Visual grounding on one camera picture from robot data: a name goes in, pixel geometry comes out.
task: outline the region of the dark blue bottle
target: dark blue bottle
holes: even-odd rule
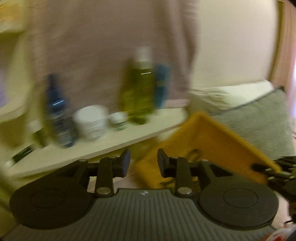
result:
[[[56,140],[63,147],[71,147],[74,144],[72,122],[66,113],[66,101],[62,98],[57,87],[57,75],[50,74],[47,79],[49,83],[47,89],[47,109]]]

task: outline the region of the white cap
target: white cap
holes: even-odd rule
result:
[[[135,52],[135,61],[136,62],[143,62],[143,61],[152,61],[151,58],[151,48],[148,46],[138,47],[136,48]]]
[[[112,124],[119,124],[128,120],[126,112],[115,112],[109,115],[109,117]]]
[[[150,69],[152,65],[151,48],[148,46],[138,47],[135,50],[135,64],[141,69]]]
[[[15,161],[13,159],[9,159],[7,162],[5,162],[6,168],[11,168],[15,164]]]
[[[36,119],[36,120],[30,122],[29,129],[30,129],[31,133],[33,134],[33,133],[41,130],[42,129],[42,125],[39,122],[39,120]]]

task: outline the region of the wooden shelf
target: wooden shelf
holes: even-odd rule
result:
[[[162,109],[150,116],[145,125],[127,124],[122,131],[107,129],[105,137],[97,142],[84,139],[78,140],[73,147],[61,148],[50,144],[43,149],[36,149],[20,162],[9,169],[5,174],[11,178],[20,178],[46,172],[65,166],[78,159],[89,159],[137,142],[157,136],[167,130],[177,127],[187,118],[183,108]],[[12,157],[20,150],[11,153]],[[3,167],[7,160],[0,160]]]

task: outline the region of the gray cushion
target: gray cushion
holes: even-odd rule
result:
[[[246,105],[214,114],[213,118],[272,160],[295,155],[285,93],[281,89]]]

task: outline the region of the gray ribbed platform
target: gray ribbed platform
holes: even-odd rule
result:
[[[261,241],[274,232],[272,227],[223,228],[206,219],[189,199],[169,190],[144,191],[123,189],[97,199],[82,219],[63,228],[42,231],[19,225],[4,241]]]

